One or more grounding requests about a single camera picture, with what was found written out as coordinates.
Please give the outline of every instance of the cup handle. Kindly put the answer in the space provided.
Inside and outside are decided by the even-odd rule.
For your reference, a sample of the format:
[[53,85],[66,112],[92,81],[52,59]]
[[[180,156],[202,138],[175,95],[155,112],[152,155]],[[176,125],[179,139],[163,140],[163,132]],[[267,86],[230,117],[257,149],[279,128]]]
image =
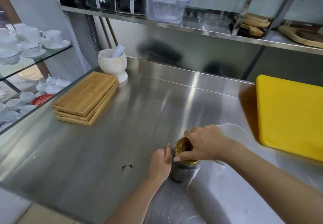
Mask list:
[[43,34],[42,37],[40,37],[40,39],[44,38],[45,37],[45,32],[42,31],[42,30],[39,30],[39,32]]

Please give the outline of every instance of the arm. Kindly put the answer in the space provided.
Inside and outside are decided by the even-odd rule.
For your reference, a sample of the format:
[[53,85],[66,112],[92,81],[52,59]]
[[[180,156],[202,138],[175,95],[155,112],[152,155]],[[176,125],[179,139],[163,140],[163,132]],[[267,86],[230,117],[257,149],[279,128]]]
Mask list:
[[185,159],[221,160],[236,170],[287,224],[314,224],[323,221],[323,194],[278,169],[225,136],[215,125],[194,128],[184,135],[193,150],[174,161]]
[[172,167],[172,148],[158,149],[153,153],[149,173],[139,187],[109,217],[105,224],[142,224],[148,206]]

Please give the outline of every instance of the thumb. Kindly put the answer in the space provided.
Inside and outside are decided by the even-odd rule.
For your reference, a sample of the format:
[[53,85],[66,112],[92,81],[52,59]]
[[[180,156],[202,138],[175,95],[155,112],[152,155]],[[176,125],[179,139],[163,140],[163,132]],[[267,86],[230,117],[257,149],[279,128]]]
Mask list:
[[182,152],[182,153],[177,154],[174,157],[174,162],[188,160],[188,159],[192,159],[192,158],[193,158],[193,152],[192,151]]

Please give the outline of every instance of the yellow cutting board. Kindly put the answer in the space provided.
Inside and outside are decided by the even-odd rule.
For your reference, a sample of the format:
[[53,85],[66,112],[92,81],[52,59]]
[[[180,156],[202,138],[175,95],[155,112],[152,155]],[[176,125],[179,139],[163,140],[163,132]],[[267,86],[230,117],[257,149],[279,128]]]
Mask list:
[[323,162],[323,87],[259,75],[260,142]]

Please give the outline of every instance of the gold jar lid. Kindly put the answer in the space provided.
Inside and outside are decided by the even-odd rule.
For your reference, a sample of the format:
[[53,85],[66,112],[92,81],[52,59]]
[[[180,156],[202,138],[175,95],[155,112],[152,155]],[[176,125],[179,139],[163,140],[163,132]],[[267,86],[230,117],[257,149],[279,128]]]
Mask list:
[[[193,145],[190,142],[189,139],[186,137],[183,137],[178,140],[176,147],[175,147],[175,154],[179,154],[181,152],[188,152],[193,150]],[[183,160],[181,161],[182,163],[186,165],[196,165],[200,162],[200,160],[193,160],[193,159],[188,159],[188,160]]]

